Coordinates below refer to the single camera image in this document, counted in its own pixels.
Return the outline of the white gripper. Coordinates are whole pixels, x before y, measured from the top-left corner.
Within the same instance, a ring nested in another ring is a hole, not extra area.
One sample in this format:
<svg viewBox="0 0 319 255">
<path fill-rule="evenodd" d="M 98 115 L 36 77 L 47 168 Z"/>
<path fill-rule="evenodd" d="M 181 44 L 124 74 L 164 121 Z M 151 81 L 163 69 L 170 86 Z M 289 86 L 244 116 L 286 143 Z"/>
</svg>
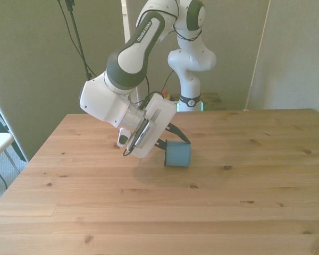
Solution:
<svg viewBox="0 0 319 255">
<path fill-rule="evenodd" d="M 174 124 L 169 124 L 176 113 L 176 104 L 153 94 L 145 108 L 144 120 L 132 139 L 132 154 L 146 158 L 153 146 L 166 149 L 167 143 L 160 138 L 164 130 L 176 134 L 182 141 L 191 144 L 188 137 Z"/>
</svg>

